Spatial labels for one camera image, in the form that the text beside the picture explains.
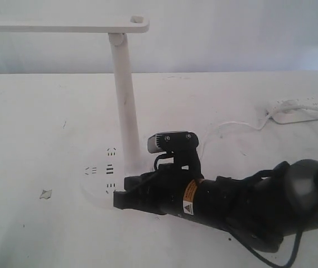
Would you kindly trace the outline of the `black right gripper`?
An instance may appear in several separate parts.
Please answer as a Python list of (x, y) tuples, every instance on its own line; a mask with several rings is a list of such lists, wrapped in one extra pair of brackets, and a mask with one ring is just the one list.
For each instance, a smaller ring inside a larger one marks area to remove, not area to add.
[(172, 166), (124, 178), (113, 207), (181, 217), (196, 223), (226, 223), (233, 210), (233, 180), (208, 180)]

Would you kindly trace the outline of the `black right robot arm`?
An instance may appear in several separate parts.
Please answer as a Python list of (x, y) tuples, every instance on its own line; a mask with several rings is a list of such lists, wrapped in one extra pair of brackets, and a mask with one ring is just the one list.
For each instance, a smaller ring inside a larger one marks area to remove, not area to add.
[(182, 217), (276, 252), (285, 236), (318, 229), (318, 161), (282, 162), (244, 179), (194, 177), (172, 166), (124, 180), (114, 205)]

